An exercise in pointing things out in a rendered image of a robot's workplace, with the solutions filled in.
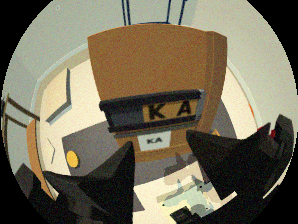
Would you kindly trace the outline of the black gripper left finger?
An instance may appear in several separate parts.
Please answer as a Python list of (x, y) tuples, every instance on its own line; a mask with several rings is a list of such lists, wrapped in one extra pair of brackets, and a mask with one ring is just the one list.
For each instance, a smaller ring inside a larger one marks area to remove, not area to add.
[(93, 205), (122, 224), (133, 224), (134, 168), (136, 159), (130, 140), (88, 175), (68, 176), (49, 171), (43, 175), (57, 193)]

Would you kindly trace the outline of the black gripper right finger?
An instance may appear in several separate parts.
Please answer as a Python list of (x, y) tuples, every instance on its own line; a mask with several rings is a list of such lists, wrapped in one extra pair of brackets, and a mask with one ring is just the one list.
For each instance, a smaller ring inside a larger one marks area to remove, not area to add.
[(241, 180), (250, 161), (253, 160), (255, 151), (269, 132), (270, 123), (267, 123), (247, 139), (238, 140), (234, 137), (230, 139), (186, 129), (188, 145), (197, 157), (198, 163), (204, 168), (221, 201), (234, 192), (234, 186)]

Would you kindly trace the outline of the yellow round disc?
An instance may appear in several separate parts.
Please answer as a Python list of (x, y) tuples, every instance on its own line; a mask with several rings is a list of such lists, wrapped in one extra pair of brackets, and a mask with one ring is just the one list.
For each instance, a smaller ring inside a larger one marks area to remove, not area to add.
[(77, 153), (74, 151), (69, 151), (67, 155), (67, 161), (69, 164), (69, 167), (78, 167), (78, 163), (80, 163), (80, 159), (78, 159)]

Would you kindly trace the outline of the white paper ticket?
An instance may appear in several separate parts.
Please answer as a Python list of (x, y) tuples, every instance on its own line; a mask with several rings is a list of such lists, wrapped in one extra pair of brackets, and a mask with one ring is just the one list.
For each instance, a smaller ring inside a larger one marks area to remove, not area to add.
[(161, 149), (169, 147), (170, 135), (172, 135), (172, 131), (150, 133), (150, 135), (137, 136), (138, 143), (140, 143), (141, 151), (149, 151), (149, 149)]

